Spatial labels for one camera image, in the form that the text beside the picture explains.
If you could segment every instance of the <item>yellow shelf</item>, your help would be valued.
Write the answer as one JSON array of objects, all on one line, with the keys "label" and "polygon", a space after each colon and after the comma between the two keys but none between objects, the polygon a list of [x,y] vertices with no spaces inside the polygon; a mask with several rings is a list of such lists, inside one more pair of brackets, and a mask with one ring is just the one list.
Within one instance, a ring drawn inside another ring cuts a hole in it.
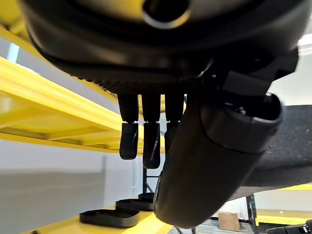
[{"label": "yellow shelf", "polygon": [[257,209],[255,222],[257,226],[259,226],[259,223],[297,225],[304,224],[309,219],[312,219],[312,212],[308,211]]},{"label": "yellow shelf", "polygon": [[172,225],[161,222],[152,212],[140,212],[140,221],[131,228],[109,228],[80,223],[79,217],[70,218],[43,228],[40,234],[166,234]]},{"label": "yellow shelf", "polygon": [[312,191],[312,184],[301,184],[278,190],[289,190],[289,191]]},{"label": "yellow shelf", "polygon": [[286,225],[297,225],[304,224],[310,218],[296,218],[296,217],[278,217],[278,216],[266,216],[259,215],[255,218],[256,225],[259,226],[259,223],[275,223],[275,224],[286,224]]},{"label": "yellow shelf", "polygon": [[[118,153],[120,115],[0,57],[0,138]],[[143,152],[139,125],[138,154]],[[160,139],[164,152],[164,137]]]}]

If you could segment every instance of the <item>black plastic container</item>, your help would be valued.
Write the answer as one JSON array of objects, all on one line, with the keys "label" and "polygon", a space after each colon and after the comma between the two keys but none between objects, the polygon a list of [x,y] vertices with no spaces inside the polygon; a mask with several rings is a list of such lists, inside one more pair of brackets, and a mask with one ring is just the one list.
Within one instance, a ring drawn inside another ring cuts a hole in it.
[{"label": "black plastic container", "polygon": [[117,207],[115,210],[92,210],[80,214],[80,222],[116,228],[129,228],[139,222],[140,211]]}]

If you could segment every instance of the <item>gray wall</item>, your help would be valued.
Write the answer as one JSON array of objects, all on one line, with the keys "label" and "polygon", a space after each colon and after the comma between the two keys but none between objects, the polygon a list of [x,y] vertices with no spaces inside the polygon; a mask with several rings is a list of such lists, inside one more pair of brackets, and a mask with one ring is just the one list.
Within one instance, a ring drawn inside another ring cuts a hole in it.
[{"label": "gray wall", "polygon": [[0,140],[0,234],[17,234],[103,206],[99,152]]}]

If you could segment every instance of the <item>gray carpet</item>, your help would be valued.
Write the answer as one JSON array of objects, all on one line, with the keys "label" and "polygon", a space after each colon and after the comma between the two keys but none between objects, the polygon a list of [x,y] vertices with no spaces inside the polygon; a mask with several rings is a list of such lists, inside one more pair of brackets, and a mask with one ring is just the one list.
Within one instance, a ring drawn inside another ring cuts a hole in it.
[{"label": "gray carpet", "polygon": [[[228,233],[245,233],[245,234],[253,234],[253,230],[249,223],[240,223],[240,231],[233,232],[227,230],[220,230],[219,229],[219,222],[218,220],[211,220],[208,219],[207,221],[203,222],[202,224],[196,227],[196,234],[228,234]],[[183,234],[191,234],[191,229],[183,229],[181,228]],[[168,234],[179,234],[179,232],[172,228]]]}]

